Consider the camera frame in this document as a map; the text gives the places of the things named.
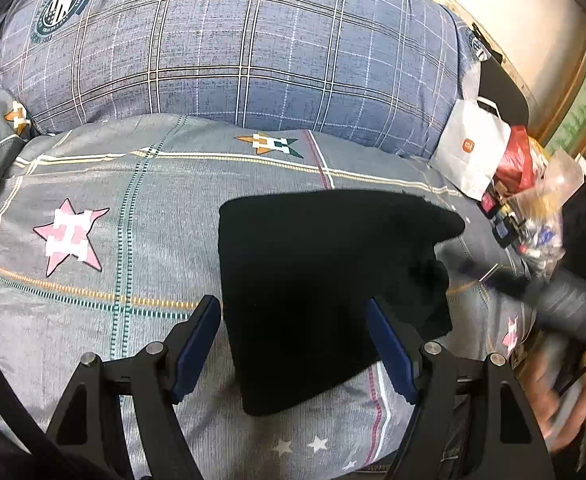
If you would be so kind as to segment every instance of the folded black garment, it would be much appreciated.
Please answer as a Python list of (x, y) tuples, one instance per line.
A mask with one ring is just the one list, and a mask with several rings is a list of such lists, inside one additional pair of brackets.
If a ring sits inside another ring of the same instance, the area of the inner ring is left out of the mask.
[(220, 208), (224, 321), (244, 411), (269, 415), (379, 357), (364, 307), (383, 297), (424, 339), (452, 328), (437, 242), (464, 221), (413, 195), (328, 190)]

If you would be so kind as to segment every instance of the small white star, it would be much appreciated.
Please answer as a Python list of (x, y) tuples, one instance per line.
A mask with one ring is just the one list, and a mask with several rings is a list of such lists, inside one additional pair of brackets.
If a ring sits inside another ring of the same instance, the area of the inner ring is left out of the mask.
[(280, 438), (280, 439), (278, 439), (278, 444), (273, 448), (273, 451), (277, 451), (280, 456), (282, 456), (284, 453), (292, 453), (291, 442), (292, 442), (292, 440), (289, 440), (288, 442), (284, 442)]
[(313, 453), (317, 453), (320, 449), (327, 449), (326, 443), (329, 441), (327, 438), (319, 438), (315, 435), (315, 440), (313, 440), (310, 444), (307, 444), (307, 447), (313, 448)]

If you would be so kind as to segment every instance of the blue plaid fabric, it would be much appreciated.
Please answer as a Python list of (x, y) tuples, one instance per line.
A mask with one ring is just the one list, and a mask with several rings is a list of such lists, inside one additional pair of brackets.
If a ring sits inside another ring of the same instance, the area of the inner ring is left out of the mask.
[(429, 157), (474, 61), (431, 0), (74, 2), (15, 0), (0, 28), (0, 84), (44, 132), (169, 112)]

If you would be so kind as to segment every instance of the red stripe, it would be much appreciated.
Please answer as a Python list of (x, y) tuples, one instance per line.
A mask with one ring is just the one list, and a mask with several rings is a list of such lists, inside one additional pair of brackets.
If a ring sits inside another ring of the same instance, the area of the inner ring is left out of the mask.
[(375, 423), (373, 424), (373, 434), (371, 436), (371, 448), (368, 451), (368, 455), (366, 460), (364, 461), (364, 465), (370, 463), (371, 457), (375, 452), (375, 448), (377, 447), (377, 430), (379, 428), (379, 423), (382, 421), (382, 406), (377, 400), (377, 391), (375, 390), (375, 378), (373, 376), (373, 367), (368, 367), (368, 383), (371, 387), (371, 400), (375, 404), (375, 409), (377, 410), (377, 416), (375, 417)]
[(326, 177), (324, 176), (324, 172), (322, 171), (322, 165), (320, 164), (320, 154), (317, 153), (317, 150), (315, 149), (315, 143), (313, 142), (313, 138), (311, 137), (311, 133), (309, 130), (305, 130), (306, 131), (306, 141), (308, 142), (308, 145), (311, 147), (311, 154), (313, 155), (313, 158), (315, 160), (315, 165), (317, 166), (317, 169), (320, 170), (320, 177), (322, 178), (322, 185), (324, 186), (324, 189), (330, 189), (329, 183), (326, 182)]

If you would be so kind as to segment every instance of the silver bolt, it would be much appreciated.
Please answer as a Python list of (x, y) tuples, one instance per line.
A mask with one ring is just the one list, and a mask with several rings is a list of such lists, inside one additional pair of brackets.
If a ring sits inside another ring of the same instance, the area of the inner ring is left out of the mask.
[(436, 343), (435, 341), (429, 341), (428, 343), (426, 343), (424, 345), (424, 349), (426, 350), (426, 353), (431, 355), (437, 355), (442, 351), (442, 347), (439, 345), (439, 343)]
[(82, 357), (80, 357), (80, 362), (84, 366), (90, 366), (95, 362), (95, 359), (97, 359), (97, 356), (94, 352), (86, 352), (82, 355)]
[(164, 350), (164, 344), (160, 343), (159, 341), (154, 341), (146, 345), (146, 352), (150, 355), (157, 355), (161, 353), (162, 350)]
[(502, 354), (490, 354), (490, 362), (495, 366), (503, 366), (506, 364), (506, 359)]

